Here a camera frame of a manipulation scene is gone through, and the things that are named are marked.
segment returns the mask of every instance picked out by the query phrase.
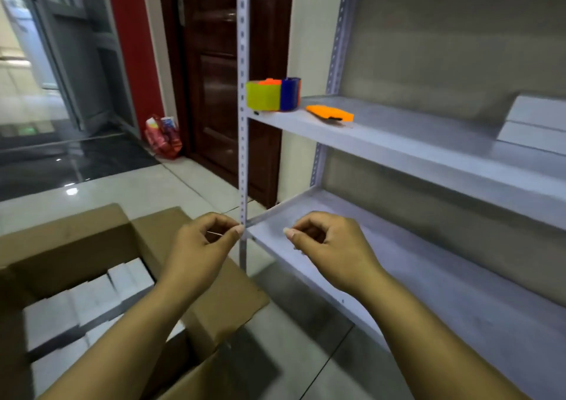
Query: open cardboard box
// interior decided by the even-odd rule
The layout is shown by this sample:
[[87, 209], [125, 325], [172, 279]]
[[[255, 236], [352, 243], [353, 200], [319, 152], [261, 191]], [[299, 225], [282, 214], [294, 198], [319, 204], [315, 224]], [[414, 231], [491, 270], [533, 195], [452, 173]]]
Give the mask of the open cardboard box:
[[[188, 222], [179, 208], [130, 221], [111, 204], [0, 237], [0, 398], [33, 398], [25, 306], [137, 257], [158, 280], [175, 233]], [[268, 302], [227, 259], [214, 284], [183, 315], [185, 344], [165, 348], [144, 397], [244, 397], [216, 349]]]

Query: person's left hand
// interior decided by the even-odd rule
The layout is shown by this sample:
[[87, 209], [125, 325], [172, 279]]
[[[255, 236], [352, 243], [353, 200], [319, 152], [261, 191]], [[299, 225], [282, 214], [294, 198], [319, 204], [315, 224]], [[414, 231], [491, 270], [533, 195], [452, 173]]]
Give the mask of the person's left hand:
[[[207, 234], [208, 231], [222, 236]], [[243, 231], [244, 226], [236, 220], [215, 212], [182, 226], [158, 285], [184, 302], [196, 300], [212, 285]]]

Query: red wall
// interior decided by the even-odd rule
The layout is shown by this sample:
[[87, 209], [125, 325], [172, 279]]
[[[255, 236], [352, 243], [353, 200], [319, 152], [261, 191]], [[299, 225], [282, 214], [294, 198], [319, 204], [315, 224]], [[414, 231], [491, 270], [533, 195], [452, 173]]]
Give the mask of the red wall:
[[145, 0], [110, 0], [134, 108], [143, 136], [145, 121], [153, 114], [164, 116], [157, 67]]

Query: gray wall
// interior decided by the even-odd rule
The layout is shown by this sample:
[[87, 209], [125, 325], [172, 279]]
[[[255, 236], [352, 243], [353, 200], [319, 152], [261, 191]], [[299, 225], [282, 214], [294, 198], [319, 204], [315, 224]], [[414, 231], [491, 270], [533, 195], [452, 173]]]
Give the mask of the gray wall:
[[[360, 0], [341, 93], [501, 123], [566, 96], [566, 0]], [[334, 151], [324, 186], [566, 305], [566, 232]]]

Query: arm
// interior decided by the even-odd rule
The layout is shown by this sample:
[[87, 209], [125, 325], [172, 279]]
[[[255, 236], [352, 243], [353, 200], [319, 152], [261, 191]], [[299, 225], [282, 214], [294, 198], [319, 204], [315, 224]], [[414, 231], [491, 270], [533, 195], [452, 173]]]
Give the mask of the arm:
[[528, 399], [387, 274], [355, 220], [312, 212], [285, 234], [370, 312], [415, 399]]
[[[225, 232], [215, 243], [209, 230]], [[41, 396], [41, 400], [138, 399], [173, 326], [214, 282], [243, 226], [209, 213], [180, 228], [155, 287]]]

